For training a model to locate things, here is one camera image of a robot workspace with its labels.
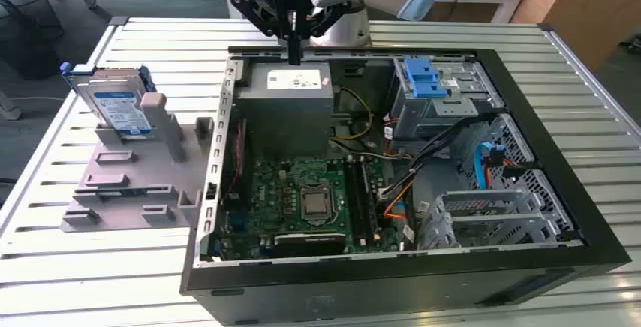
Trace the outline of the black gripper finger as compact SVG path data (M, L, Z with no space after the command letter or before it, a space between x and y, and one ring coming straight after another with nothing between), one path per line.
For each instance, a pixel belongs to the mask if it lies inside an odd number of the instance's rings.
M311 15L313 5L301 4L295 9L294 21L294 64L301 65L303 57L303 42L310 37L321 37L340 18L352 9L352 2L345 1L325 7L319 13Z
M277 37L287 50L287 61L297 65L297 32L287 0L231 0L233 6L267 37Z

